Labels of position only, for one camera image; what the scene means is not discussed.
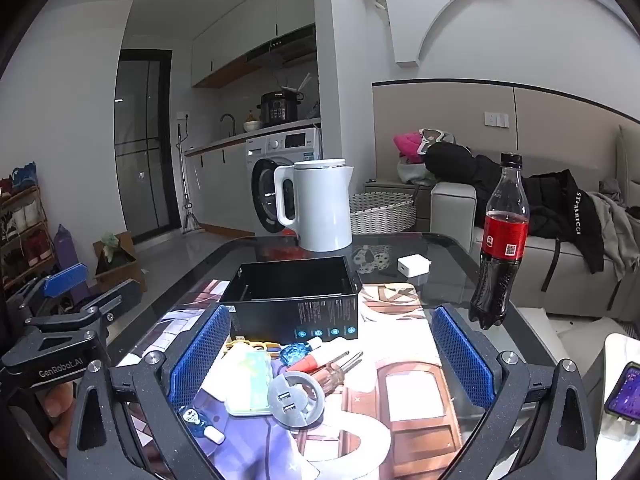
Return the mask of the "person's left hand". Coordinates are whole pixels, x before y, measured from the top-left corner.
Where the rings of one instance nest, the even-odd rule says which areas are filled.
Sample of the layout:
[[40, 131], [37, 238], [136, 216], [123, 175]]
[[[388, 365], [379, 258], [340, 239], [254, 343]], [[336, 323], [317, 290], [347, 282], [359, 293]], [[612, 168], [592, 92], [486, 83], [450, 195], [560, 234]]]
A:
[[66, 457], [75, 408], [74, 384], [66, 382], [52, 388], [44, 397], [43, 405], [48, 416], [55, 419], [49, 440], [61, 456]]

